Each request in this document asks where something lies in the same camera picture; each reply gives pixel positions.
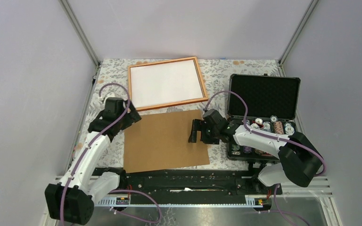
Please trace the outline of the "brown cardboard backing board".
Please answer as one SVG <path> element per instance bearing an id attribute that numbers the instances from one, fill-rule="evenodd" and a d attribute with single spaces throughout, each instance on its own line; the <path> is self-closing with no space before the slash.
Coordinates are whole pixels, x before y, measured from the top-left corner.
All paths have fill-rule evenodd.
<path id="1" fill-rule="evenodd" d="M 189 143 L 200 110 L 143 115 L 124 132 L 123 168 L 128 173 L 208 165 L 208 146 Z"/>

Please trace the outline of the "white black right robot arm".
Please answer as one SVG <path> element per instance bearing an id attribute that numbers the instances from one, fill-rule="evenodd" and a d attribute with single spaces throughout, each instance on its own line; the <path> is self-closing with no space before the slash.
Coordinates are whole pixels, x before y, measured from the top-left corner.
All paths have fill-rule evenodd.
<path id="1" fill-rule="evenodd" d="M 275 134 L 248 126 L 243 120 L 228 121 L 217 110 L 204 112 L 201 119 L 193 119 L 189 143 L 200 140 L 205 144 L 220 142 L 248 146 L 264 151 L 279 160 L 265 166 L 252 180 L 251 187 L 258 194 L 265 193 L 270 186 L 292 182 L 300 187 L 308 187 L 314 177 L 325 169 L 323 157 L 308 138 L 300 132 L 293 135 Z"/>

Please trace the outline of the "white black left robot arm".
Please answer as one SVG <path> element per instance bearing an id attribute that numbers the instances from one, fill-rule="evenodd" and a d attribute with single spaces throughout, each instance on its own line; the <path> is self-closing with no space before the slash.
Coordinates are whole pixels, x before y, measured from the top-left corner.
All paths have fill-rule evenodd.
<path id="1" fill-rule="evenodd" d="M 89 124 L 82 150 L 70 168 L 57 183 L 48 184 L 44 191 L 52 219 L 85 225 L 95 204 L 106 194 L 111 190 L 120 194 L 127 189 L 126 179 L 116 172 L 106 172 L 95 182 L 90 182 L 90 178 L 115 136 L 140 120 L 129 99 L 108 97 L 105 100 L 104 109 Z"/>

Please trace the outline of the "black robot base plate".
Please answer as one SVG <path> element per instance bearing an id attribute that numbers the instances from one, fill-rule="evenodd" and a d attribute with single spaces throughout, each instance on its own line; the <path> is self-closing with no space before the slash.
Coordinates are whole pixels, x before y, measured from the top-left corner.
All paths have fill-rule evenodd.
<path id="1" fill-rule="evenodd" d="M 266 187 L 256 178 L 256 171 L 213 169 L 166 169 L 127 173 L 122 168 L 96 168 L 93 176 L 105 172 L 120 174 L 120 189 L 140 191 L 127 194 L 131 204 L 159 205 L 245 204 L 245 196 L 270 198 L 282 194 L 280 188 Z"/>

